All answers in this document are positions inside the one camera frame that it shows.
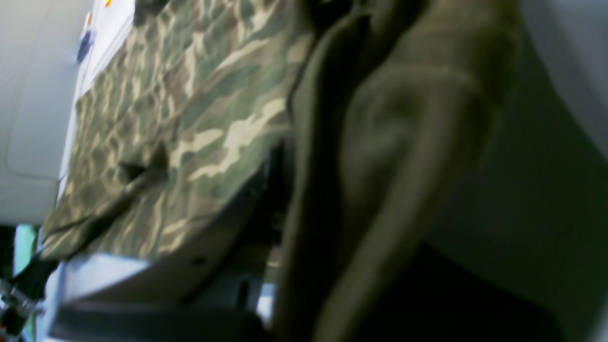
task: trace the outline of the camouflage pattern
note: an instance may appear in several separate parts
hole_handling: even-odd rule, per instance
[[[45,256],[170,253],[293,134],[273,330],[352,341],[485,155],[520,18],[518,0],[360,0],[318,34],[305,6],[332,1],[171,0],[147,18],[78,103]]]
[[[286,0],[172,0],[134,28],[77,103],[66,191],[44,257],[155,260],[204,228],[289,134],[313,42]]]

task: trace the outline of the white panel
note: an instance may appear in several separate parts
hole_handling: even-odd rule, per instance
[[[31,2],[29,7],[34,8],[41,1],[20,2]],[[8,158],[15,173],[59,179],[80,67],[79,38],[91,2],[52,1],[38,35],[30,38],[36,46],[19,97]],[[18,19],[22,25],[23,17]]]
[[[55,206],[91,4],[0,2],[0,223],[39,225]]]

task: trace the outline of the camouflage jacket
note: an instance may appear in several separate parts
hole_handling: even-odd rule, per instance
[[[486,153],[519,22],[517,0],[171,0],[78,103],[45,256],[170,253],[294,136],[274,332],[351,340]]]

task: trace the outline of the white surface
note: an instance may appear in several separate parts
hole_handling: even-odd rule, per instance
[[[55,204],[92,0],[0,5],[0,222],[40,224]]]

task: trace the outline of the camouflage fabric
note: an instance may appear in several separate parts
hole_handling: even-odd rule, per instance
[[[45,256],[89,240],[92,253],[170,253],[293,133],[275,337],[355,340],[488,150],[519,2],[361,0],[338,21],[314,20],[337,3],[351,5],[172,0],[147,18],[78,104]]]
[[[287,0],[172,0],[77,103],[66,191],[43,256],[155,260],[204,228],[289,134],[313,42]]]

